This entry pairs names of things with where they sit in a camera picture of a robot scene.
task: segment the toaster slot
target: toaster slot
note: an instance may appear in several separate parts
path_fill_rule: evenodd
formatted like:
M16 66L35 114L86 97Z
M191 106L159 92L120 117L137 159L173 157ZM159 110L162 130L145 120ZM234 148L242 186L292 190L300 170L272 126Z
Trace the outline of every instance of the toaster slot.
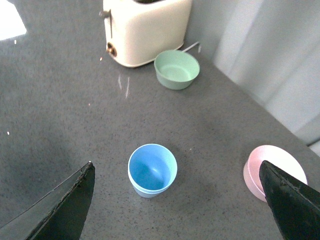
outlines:
M152 4L152 3L163 1L163 0L134 0L134 1L140 4Z

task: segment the white toaster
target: white toaster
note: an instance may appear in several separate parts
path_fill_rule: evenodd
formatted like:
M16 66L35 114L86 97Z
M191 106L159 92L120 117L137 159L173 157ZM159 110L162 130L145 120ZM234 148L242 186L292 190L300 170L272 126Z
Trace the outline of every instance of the white toaster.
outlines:
M103 0L106 51L138 67L184 43L192 0Z

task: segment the plastic cup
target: plastic cup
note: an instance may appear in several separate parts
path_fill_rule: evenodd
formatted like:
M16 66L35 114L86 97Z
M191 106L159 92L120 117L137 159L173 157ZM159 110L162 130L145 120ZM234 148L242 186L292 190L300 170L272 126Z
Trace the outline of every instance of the plastic cup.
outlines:
M128 162L129 179L134 190L144 198L153 198L168 189L177 171L175 156L159 144L140 146Z
M264 160L269 161L304 184L308 184L303 168L290 153L277 146L258 146L250 153L243 168L244 182L250 192L258 199L267 202L259 176L260 166Z

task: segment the mint green bowl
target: mint green bowl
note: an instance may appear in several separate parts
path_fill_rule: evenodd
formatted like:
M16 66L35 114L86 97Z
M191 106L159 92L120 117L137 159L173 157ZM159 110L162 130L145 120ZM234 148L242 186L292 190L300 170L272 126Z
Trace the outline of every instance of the mint green bowl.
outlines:
M200 72L198 61L180 50L161 52L154 60L154 68L159 82L172 90L185 89Z

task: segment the blue cup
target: blue cup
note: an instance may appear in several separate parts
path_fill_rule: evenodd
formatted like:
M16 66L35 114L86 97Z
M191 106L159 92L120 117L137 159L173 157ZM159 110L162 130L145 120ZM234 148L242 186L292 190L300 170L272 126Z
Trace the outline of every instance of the blue cup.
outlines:
M177 171L175 156L159 144L140 146L128 162L129 179L134 190L144 198L153 198L168 189Z

